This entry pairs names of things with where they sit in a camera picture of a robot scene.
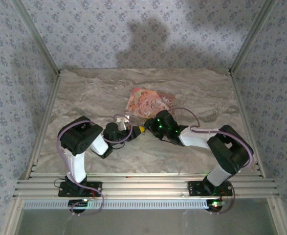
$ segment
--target black mounting bracket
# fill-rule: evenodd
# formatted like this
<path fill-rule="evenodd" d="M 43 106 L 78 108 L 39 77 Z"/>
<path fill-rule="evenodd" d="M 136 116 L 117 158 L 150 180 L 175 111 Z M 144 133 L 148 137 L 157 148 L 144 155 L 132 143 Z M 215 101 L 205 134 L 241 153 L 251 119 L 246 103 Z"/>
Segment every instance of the black mounting bracket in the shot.
<path fill-rule="evenodd" d="M 224 181 L 220 186 L 214 187 L 212 192 L 207 190 L 204 181 L 189 181 L 187 188 L 190 197 L 196 196 L 232 196 L 232 188 L 229 182 Z"/>
<path fill-rule="evenodd" d="M 87 181 L 87 177 L 80 182 L 81 185 L 86 187 L 95 188 L 102 191 L 102 182 Z M 100 197 L 101 195 L 96 191 L 81 188 L 73 183 L 68 177 L 65 177 L 65 182 L 61 182 L 59 187 L 59 197 Z"/>

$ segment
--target gray marble table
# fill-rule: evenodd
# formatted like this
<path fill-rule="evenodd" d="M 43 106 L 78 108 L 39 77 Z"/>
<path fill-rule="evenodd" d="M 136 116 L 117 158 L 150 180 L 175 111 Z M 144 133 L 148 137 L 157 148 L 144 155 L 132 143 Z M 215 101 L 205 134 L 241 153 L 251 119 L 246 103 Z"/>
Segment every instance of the gray marble table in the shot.
<path fill-rule="evenodd" d="M 246 137 L 229 76 L 207 69 L 63 70 L 50 122 L 38 158 L 37 172 L 64 173 L 56 152 L 57 133 L 81 115 L 105 127 L 123 114 L 134 87 L 176 94 L 176 107 L 196 113 L 201 128 L 231 125 Z M 195 124 L 186 111 L 176 111 L 179 124 Z M 87 173 L 207 173 L 217 161 L 208 149 L 161 142 L 148 131 L 115 150 L 105 160 L 87 151 Z"/>

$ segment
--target robotic arm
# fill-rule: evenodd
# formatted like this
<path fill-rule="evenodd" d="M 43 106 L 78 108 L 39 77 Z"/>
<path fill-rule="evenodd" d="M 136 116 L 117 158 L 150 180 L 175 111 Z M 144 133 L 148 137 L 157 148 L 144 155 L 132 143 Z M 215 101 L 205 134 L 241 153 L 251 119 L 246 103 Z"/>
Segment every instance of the robotic arm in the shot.
<path fill-rule="evenodd" d="M 60 142 L 65 149 L 66 164 L 69 165 L 71 175 L 74 177 L 73 180 L 67 174 L 66 182 L 70 188 L 78 192 L 78 195 L 83 195 L 84 189 L 78 187 L 74 182 L 76 181 L 82 185 L 87 183 L 84 166 L 85 151 L 90 147 L 94 153 L 104 159 L 112 152 L 112 146 L 116 142 L 124 140 L 129 135 L 130 130 L 129 128 L 119 130 L 119 127 L 124 124 L 120 123 L 118 125 L 111 122 L 106 125 L 102 136 L 103 128 L 101 126 L 92 123 L 87 117 L 81 116 L 64 126 L 59 134 L 65 128 L 79 121 L 87 122 L 70 128 L 61 136 Z M 221 129 L 210 131 L 192 130 L 189 126 L 178 125 L 167 110 L 159 112 L 155 118 L 148 119 L 144 124 L 144 128 L 133 126 L 130 137 L 126 141 L 135 139 L 145 129 L 150 130 L 160 140 L 167 137 L 172 144 L 211 149 L 218 164 L 203 181 L 195 182 L 196 186 L 194 187 L 188 187 L 190 196 L 192 194 L 199 196 L 220 195 L 221 191 L 226 191 L 229 186 L 225 184 L 225 181 L 238 173 L 244 167 L 244 164 L 250 160 L 250 155 L 253 154 L 251 147 L 232 127 L 224 125 Z M 230 143 L 232 146 L 228 148 L 226 144 Z M 232 195 L 229 190 L 227 192 L 228 196 Z"/>
<path fill-rule="evenodd" d="M 201 184 L 201 187 L 204 187 L 210 195 L 213 195 L 223 182 L 237 174 L 244 164 L 251 160 L 246 148 L 253 155 L 252 148 L 229 125 L 209 131 L 192 130 L 189 126 L 178 125 L 173 116 L 167 110 L 163 110 L 155 118 L 148 119 L 144 126 L 160 140 L 167 137 L 172 144 L 211 149 L 218 164 Z M 232 146 L 228 148 L 226 144 L 230 143 Z"/>

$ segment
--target perforated metal strip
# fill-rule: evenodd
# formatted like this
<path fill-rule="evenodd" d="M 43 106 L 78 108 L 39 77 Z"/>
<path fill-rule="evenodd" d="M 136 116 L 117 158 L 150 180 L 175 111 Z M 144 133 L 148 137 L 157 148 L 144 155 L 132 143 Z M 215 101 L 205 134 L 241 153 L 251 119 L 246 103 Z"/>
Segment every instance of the perforated metal strip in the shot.
<path fill-rule="evenodd" d="M 87 207 L 80 209 L 98 209 L 101 200 L 89 201 Z M 68 209 L 68 200 L 26 200 L 23 209 Z M 206 209 L 205 200 L 166 199 L 166 200 L 106 200 L 104 210 L 162 210 L 162 209 Z"/>

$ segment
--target floral pattern wallpaper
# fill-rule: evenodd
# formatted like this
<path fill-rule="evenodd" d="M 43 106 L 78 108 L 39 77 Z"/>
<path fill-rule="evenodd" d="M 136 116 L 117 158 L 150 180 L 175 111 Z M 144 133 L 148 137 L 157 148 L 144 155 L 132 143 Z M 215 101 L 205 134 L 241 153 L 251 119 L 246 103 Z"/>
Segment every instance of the floral pattern wallpaper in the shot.
<path fill-rule="evenodd" d="M 287 0 L 276 3 L 234 77 L 287 211 Z"/>
<path fill-rule="evenodd" d="M 55 78 L 10 1 L 0 0 L 0 227 Z"/>
<path fill-rule="evenodd" d="M 229 68 L 262 0 L 24 0 L 59 69 Z"/>

